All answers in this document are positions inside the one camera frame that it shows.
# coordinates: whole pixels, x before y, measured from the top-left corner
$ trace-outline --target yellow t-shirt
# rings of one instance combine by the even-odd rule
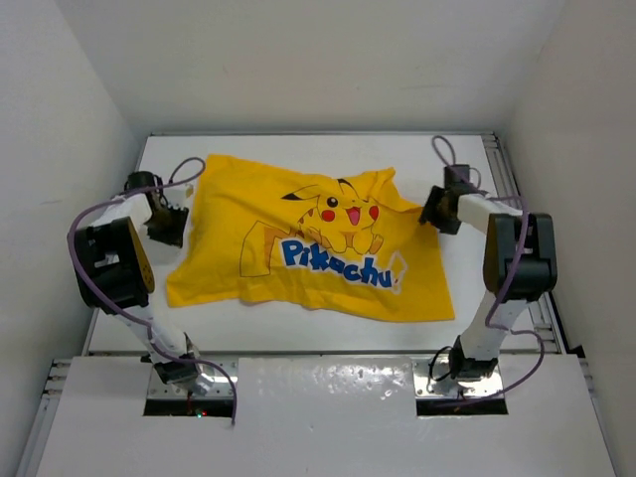
[[[383,321],[453,319],[437,231],[394,169],[332,179],[211,155],[171,306],[289,301]]]

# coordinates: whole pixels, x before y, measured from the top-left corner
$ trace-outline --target white tabletop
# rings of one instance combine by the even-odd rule
[[[397,171],[395,183],[402,195],[424,204],[430,184],[443,183],[443,164],[430,147],[430,137],[423,134],[157,136],[148,139],[139,170],[167,178],[183,159],[206,158],[212,153],[333,177],[393,166]],[[495,192],[481,136],[457,135],[449,139],[458,162],[478,168],[483,177],[482,189]],[[189,164],[179,177],[188,177],[197,167]],[[455,310],[453,321],[386,323],[330,310],[310,311],[284,302],[253,306],[227,300],[170,308],[166,303],[165,280],[177,261],[169,265],[153,264],[158,286],[151,303],[155,314],[162,313],[173,320],[202,351],[435,351],[452,344],[464,331],[485,291],[481,272],[485,237],[464,225],[455,237],[440,236],[440,243]],[[528,311],[519,318],[515,328],[532,328]],[[503,348],[535,350],[537,344],[533,338],[510,336]],[[88,350],[145,351],[123,324],[102,312],[96,319]]]
[[[505,384],[536,356],[503,355]],[[229,418],[143,416],[149,364],[75,358],[40,477],[608,477],[578,359],[551,355],[507,415],[415,415],[407,358],[240,359]]]

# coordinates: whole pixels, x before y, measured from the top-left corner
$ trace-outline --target purple cable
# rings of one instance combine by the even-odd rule
[[[179,169],[181,169],[184,164],[186,164],[188,162],[192,162],[192,161],[200,162],[201,165],[202,165],[201,170],[198,171],[192,177],[189,177],[189,178],[184,179],[182,181],[178,181],[178,182],[174,182],[173,183],[172,180],[174,179],[174,176],[175,176],[176,172],[179,171]],[[188,158],[188,159],[184,160],[183,162],[181,162],[177,166],[177,168],[174,170],[174,172],[171,174],[170,183],[169,184],[166,184],[166,185],[163,185],[163,186],[150,186],[150,187],[144,187],[144,188],[140,188],[140,189],[135,189],[135,190],[129,191],[126,194],[124,194],[124,198],[129,198],[129,197],[135,196],[137,194],[145,194],[147,192],[160,191],[162,189],[167,189],[169,187],[181,186],[181,185],[186,184],[188,182],[194,181],[199,176],[201,176],[204,173],[205,170],[206,170],[206,163],[205,163],[205,161],[203,159],[201,159],[199,157]],[[159,356],[161,356],[161,357],[163,357],[163,358],[165,358],[167,360],[174,361],[175,363],[209,366],[212,369],[214,369],[214,370],[218,371],[219,373],[221,373],[228,380],[228,383],[230,384],[230,388],[232,389],[233,401],[234,401],[234,408],[232,410],[232,424],[233,425],[236,424],[236,422],[237,422],[237,405],[238,405],[237,388],[236,388],[235,384],[232,382],[232,379],[230,378],[230,375],[228,375],[228,373],[221,366],[219,366],[219,365],[217,365],[215,363],[212,363],[210,361],[199,360],[199,359],[179,358],[178,356],[172,356],[169,353],[161,350],[156,344],[152,343],[152,340],[153,340],[152,324],[150,322],[146,321],[146,320],[143,320],[141,318],[138,318],[138,317],[128,313],[126,310],[124,310],[124,309],[120,308],[119,306],[117,306],[110,298],[108,298],[99,289],[99,287],[94,283],[94,281],[92,281],[92,279],[86,273],[86,270],[81,265],[80,258],[78,257],[78,251],[76,250],[76,244],[75,244],[76,231],[80,227],[81,221],[83,220],[84,217],[86,217],[88,214],[91,214],[92,212],[98,211],[99,209],[103,209],[105,207],[113,206],[115,204],[120,204],[123,201],[124,201],[123,198],[122,199],[114,199],[112,201],[106,201],[106,202],[102,202],[101,204],[97,204],[97,205],[91,206],[88,209],[86,209],[86,210],[82,211],[81,213],[79,213],[79,215],[73,220],[73,223],[71,224],[71,228],[69,229],[69,233],[67,234],[67,245],[69,246],[69,254],[71,255],[71,262],[73,263],[74,269],[78,273],[78,275],[81,278],[81,280],[86,284],[88,289],[92,293],[94,293],[94,295],[102,303],[105,303],[106,306],[108,306],[108,308],[113,310],[115,313],[123,316],[127,320],[130,320],[133,323],[136,323],[138,325],[142,325],[142,326],[146,327],[146,329],[148,330],[148,339],[150,340],[150,345],[151,345],[152,349]]]
[[[450,149],[451,163],[449,163],[446,160],[446,158],[443,156],[443,154],[441,153],[441,151],[439,150],[439,148],[435,144],[436,140],[441,140]],[[454,166],[456,164],[455,149],[453,148],[453,146],[450,143],[450,141],[448,141],[448,139],[446,139],[444,136],[436,135],[436,136],[432,137],[430,142],[431,142],[433,150],[437,154],[437,157],[439,157],[441,162],[443,162],[447,167],[451,168],[451,170],[453,171],[453,174],[455,174],[462,182],[464,182],[465,184],[470,186],[473,189],[475,194],[483,194],[478,189],[479,186],[475,187],[473,184],[470,183],[469,178],[464,177],[462,174],[460,174],[459,172],[457,172],[455,170],[455,168],[454,168]],[[509,385],[509,386],[497,391],[496,393],[493,393],[493,394],[491,394],[489,396],[485,396],[485,397],[478,397],[478,398],[475,398],[475,399],[468,399],[468,400],[465,400],[465,401],[462,401],[462,402],[441,404],[443,406],[470,405],[470,404],[473,404],[473,403],[476,403],[476,402],[481,402],[483,400],[488,400],[488,399],[494,398],[496,396],[502,395],[504,393],[507,393],[508,391],[511,391],[514,388],[516,388],[516,387],[520,386],[521,384],[525,383],[534,373],[536,373],[537,370],[539,369],[539,367],[541,366],[542,362],[544,361],[544,357],[546,355],[546,345],[544,344],[544,340],[535,331],[532,331],[532,330],[515,331],[515,330],[508,329],[508,328],[506,328],[503,325],[491,324],[491,321],[493,319],[493,316],[495,316],[495,312],[497,311],[497,308],[499,307],[499,305],[501,305],[503,303],[503,301],[504,301],[504,299],[506,297],[506,294],[508,293],[508,290],[510,289],[510,286],[511,286],[511,284],[513,282],[513,279],[515,278],[515,274],[517,273],[517,270],[519,268],[519,262],[521,261],[521,257],[524,254],[524,244],[525,244],[526,236],[528,235],[528,227],[529,227],[529,212],[528,212],[528,204],[526,203],[525,199],[523,197],[521,197],[521,196],[490,198],[489,200],[493,201],[493,202],[503,202],[503,201],[511,201],[511,200],[520,201],[521,206],[522,206],[522,217],[521,217],[520,240],[517,243],[517,248],[515,250],[515,254],[513,255],[512,262],[510,264],[510,267],[508,268],[508,273],[506,274],[506,279],[504,280],[504,283],[502,284],[502,287],[499,290],[499,293],[497,293],[497,296],[495,297],[495,301],[494,301],[493,305],[490,307],[490,309],[488,310],[488,313],[486,314],[485,325],[486,325],[487,328],[510,332],[511,335],[515,335],[515,336],[519,336],[519,335],[532,335],[532,336],[534,336],[537,339],[537,342],[539,343],[539,348],[540,348],[539,359],[537,360],[535,365],[525,375],[520,377],[517,381],[515,381],[511,385]]]

